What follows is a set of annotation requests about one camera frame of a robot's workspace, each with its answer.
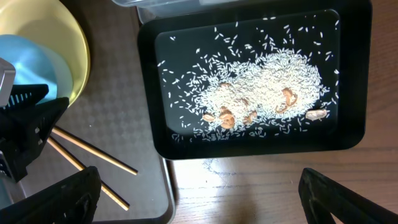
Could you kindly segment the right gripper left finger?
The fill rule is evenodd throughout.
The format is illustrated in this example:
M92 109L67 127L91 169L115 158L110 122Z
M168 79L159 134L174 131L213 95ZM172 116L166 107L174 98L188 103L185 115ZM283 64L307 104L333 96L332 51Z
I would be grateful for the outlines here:
M100 192L99 172L89 166L2 209L1 223L91 223Z

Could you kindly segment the yellow plate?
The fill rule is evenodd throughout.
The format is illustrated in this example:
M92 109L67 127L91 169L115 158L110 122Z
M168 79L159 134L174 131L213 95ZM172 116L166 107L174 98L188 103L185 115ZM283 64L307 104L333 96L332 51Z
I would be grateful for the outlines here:
M72 74L69 104L77 100L90 75L90 50L66 6L56 0L1 0L1 34L25 37L59 54Z

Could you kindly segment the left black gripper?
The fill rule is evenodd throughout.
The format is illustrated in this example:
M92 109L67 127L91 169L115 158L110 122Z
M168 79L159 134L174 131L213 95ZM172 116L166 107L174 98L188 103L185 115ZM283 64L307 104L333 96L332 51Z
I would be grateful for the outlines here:
M56 122L68 108L68 98L36 105L49 92L48 85L13 85L1 109L1 177L18 183L27 175L27 166L36 160Z

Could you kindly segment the wooden chopstick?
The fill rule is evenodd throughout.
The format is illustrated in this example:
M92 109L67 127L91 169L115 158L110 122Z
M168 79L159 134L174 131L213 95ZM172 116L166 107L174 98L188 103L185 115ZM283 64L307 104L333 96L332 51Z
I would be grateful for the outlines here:
M99 158L101 158L101 159L103 159L103 160L105 160L105 161L107 161L107 162L119 167L120 169L123 169L123 170L125 170L125 171L127 171L127 172L129 172L129 173L131 173L133 175L137 175L138 174L138 171L133 169L132 167L130 167L130 166L126 165L125 163L121 162L120 160L118 160L118 159L106 154L105 152L102 152L99 149L94 148L94 147L90 146L87 143L84 143L82 140L80 140L80 139L78 139L76 137L73 137L72 135L66 133L65 131L62 131L61 129L53 128L52 132L54 134L56 134L57 136L60 136L61 138L64 138L67 141L73 143L74 145L76 145L76 146L88 151L89 153L94 154L95 156L97 156L97 157L99 157Z
M86 166L76 159L70 152L64 149L56 140L52 137L47 139L47 142L61 154L69 163L71 163L78 170L83 170ZM101 190L116 204L118 204L125 211L129 210L129 204L125 202L120 196L118 196L113 190L111 190L103 181L101 182Z

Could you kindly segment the light blue bowl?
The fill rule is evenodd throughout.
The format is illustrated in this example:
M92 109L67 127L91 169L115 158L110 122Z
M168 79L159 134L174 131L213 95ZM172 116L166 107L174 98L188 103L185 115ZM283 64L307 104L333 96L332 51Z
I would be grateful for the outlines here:
M72 74L66 61L53 50L18 35L1 36L1 58L16 69L15 85L46 84L49 92L41 103L69 98Z

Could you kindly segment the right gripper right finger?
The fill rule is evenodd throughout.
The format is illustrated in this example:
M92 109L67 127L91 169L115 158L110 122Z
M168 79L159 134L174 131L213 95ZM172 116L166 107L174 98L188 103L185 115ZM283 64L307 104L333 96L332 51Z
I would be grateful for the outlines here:
M397 223L397 214L311 168L304 168L298 192L308 223Z

